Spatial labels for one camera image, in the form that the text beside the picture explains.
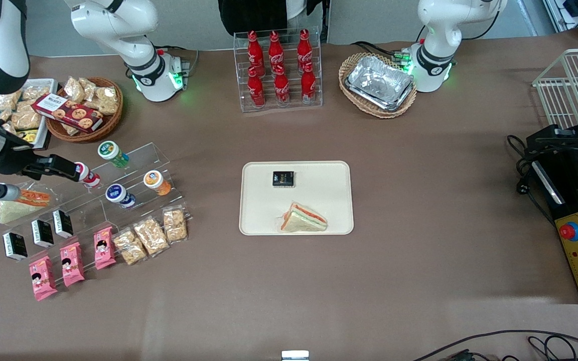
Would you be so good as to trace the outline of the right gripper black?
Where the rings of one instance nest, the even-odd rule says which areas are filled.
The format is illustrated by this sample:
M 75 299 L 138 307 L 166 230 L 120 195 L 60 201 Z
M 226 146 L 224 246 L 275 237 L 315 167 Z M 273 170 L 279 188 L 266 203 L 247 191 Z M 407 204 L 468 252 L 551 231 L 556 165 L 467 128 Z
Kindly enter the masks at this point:
M 32 146 L 0 127 L 0 174 L 18 174 L 36 181 L 59 176 L 78 182 L 77 164 L 55 154 L 35 155 Z

